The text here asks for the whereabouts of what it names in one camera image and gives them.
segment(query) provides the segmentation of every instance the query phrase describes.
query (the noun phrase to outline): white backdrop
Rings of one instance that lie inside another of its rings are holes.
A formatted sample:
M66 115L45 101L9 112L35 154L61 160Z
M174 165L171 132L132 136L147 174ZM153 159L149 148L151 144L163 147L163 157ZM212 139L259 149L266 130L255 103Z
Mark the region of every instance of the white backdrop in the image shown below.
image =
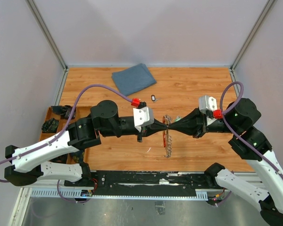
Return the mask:
M35 2L70 66L229 66L266 0Z
M277 1L236 69L245 97L262 117L256 126L273 145L283 167L283 0Z
M6 146L38 141L62 74L25 1L0 0L0 161ZM0 183L0 226L8 224L18 191Z

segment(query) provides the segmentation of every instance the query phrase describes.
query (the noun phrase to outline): red connector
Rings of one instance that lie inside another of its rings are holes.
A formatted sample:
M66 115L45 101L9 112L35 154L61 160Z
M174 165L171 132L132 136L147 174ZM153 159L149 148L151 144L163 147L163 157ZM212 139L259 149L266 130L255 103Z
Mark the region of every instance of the red connector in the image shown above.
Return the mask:
M133 98L132 99L132 102L131 102L131 105L134 106L134 107L138 107L140 105L140 99L138 98Z
M221 110L218 109L218 110L213 111L213 117L214 117L215 119L222 119Z

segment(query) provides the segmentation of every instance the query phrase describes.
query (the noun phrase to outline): wooden surface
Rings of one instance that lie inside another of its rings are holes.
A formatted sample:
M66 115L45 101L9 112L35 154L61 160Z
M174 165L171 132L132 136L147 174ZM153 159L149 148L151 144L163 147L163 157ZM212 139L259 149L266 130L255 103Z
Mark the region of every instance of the wooden surface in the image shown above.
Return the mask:
M61 105L73 105L79 92L90 84L105 84L115 89L111 73L124 68L70 68L63 90ZM159 121L169 114L173 119L186 116L198 107L198 98L210 95L219 99L224 88L231 82L227 68L150 68L157 83L130 96L146 101ZM153 103L151 95L161 98ZM224 107L236 98L231 88L225 97ZM96 105L109 99L118 105L119 116L133 115L129 102L103 88L86 91L78 105ZM229 170L253 171L253 169L230 148L231 135L207 133L194 139L177 131L170 131L173 138L171 158L165 158L162 132L144 137L138 143L136 136L102 137L102 145L89 151L88 163L93 170L160 170L204 171L218 162Z

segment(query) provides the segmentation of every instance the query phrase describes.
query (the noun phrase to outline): purple cable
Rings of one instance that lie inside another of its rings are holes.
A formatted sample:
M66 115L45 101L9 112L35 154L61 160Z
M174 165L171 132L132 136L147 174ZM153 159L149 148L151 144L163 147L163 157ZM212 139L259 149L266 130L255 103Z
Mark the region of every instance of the purple cable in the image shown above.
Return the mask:
M64 201L70 202L70 203L86 203L90 200L90 199L87 199L86 201L72 201L72 200L69 200L69 199L63 197L61 192L60 192L60 189L58 187L59 183L60 183L60 180L58 180L58 182L57 182L57 192L58 192L58 195L61 197L61 199L63 199Z
M49 144L53 143L54 141L56 141L57 139L59 139L59 137L61 137L61 136L63 135L63 133L65 132L66 128L68 127L68 125L69 125L69 123L70 123L70 120L71 120L71 118L72 118L72 116L73 116L73 114L74 114L74 112L75 112L75 107L76 107L77 103L79 102L79 99L81 98L81 96L83 95L83 93L84 93L86 90L88 90L89 88L91 88L91 87L102 87L102 88L108 89L108 90L110 90L110 91L112 91L112 92L118 94L120 97L122 97L122 98L125 99L126 101L129 101L130 103L132 102L132 100L131 100L130 98L126 97L125 95L121 94L120 92L118 92L117 90L115 90L115 89L113 89L113 88L111 88L111 87L109 87L109 86L105 86L105 85L102 85L102 84L92 84L92 85L89 85L89 86L85 87L85 88L80 92L80 94L77 96L77 98L76 98L76 100L75 100L75 103L74 103L74 106L73 106L73 108L72 108L72 110L71 110L71 113L70 113L70 115L69 115L69 118L68 118L68 120L67 120L67 122L66 122L66 125L65 125L64 128L57 134L57 136L56 136L55 138L53 138L51 141L49 141ZM29 150L29 151L27 151L27 152L24 152L24 153L22 153L22 154L19 154L18 156L19 156L19 157L23 157L23 156L25 156L25 155L27 155L27 154L30 154L30 153L35 152L35 151L37 151L37 150L40 150L41 148L44 148L44 147L46 147L47 145L48 145L47 143L46 143L46 144L43 144L43 145L40 145L40 146L38 146L38 147L33 148L32 150ZM6 163L6 162L12 161L12 160L14 160L14 159L16 159L16 158L17 158L17 156L14 156L14 157L11 157L11 158L2 160L2 161L0 161L0 165L4 164L4 163ZM2 183L9 183L8 180L2 180L2 179L0 179L0 182L2 182Z
M225 111L223 111L223 108L222 108L222 104L223 104L223 99L225 97L225 94L226 92L228 91L228 89L233 86L233 85L239 85L241 90L240 90L240 93L239 93L239 96L237 98L237 100L228 108L226 109ZM242 137L240 137L234 130L233 128L230 126L230 124L226 121L225 119L225 114L228 113L230 110L232 110L236 105L237 103L241 100L242 98L242 95L243 95L243 92L244 92L244 86L241 82L239 81L234 81L232 82L231 84L229 84L225 90L223 91L222 95L221 95L221 98L220 98L220 109L221 109L221 112L222 112L222 118L223 118L223 121L225 122L225 125L228 127L228 129L235 135L235 137L237 137L239 140L241 140L241 142L243 142L247 147L249 147L253 152L255 152L258 156L260 156L260 158L262 158L264 161L266 161L276 172L279 172L279 169L268 159L266 158L264 155L262 155L256 148L254 148L251 144L249 144L246 140L244 140ZM281 177L281 179L283 180L283 174L282 173L278 173L279 176Z

